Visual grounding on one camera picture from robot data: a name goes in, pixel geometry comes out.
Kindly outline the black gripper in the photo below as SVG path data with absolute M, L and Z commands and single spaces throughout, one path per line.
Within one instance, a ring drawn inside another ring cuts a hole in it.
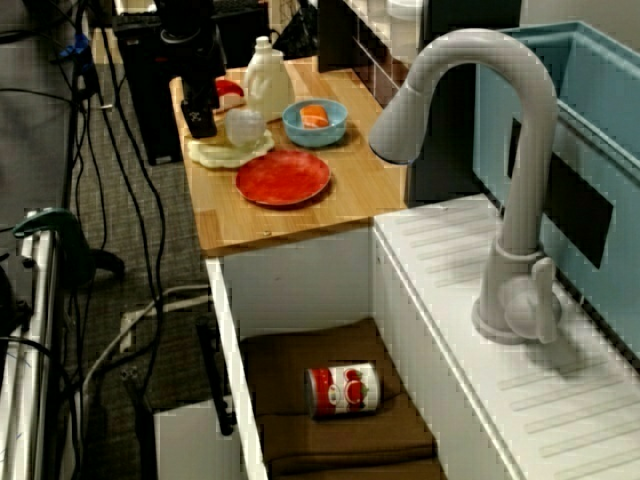
M 178 43 L 173 46 L 173 56 L 186 96 L 181 109 L 191 136 L 215 137 L 217 126 L 213 111 L 219 107 L 215 80 L 223 74 L 219 43 Z

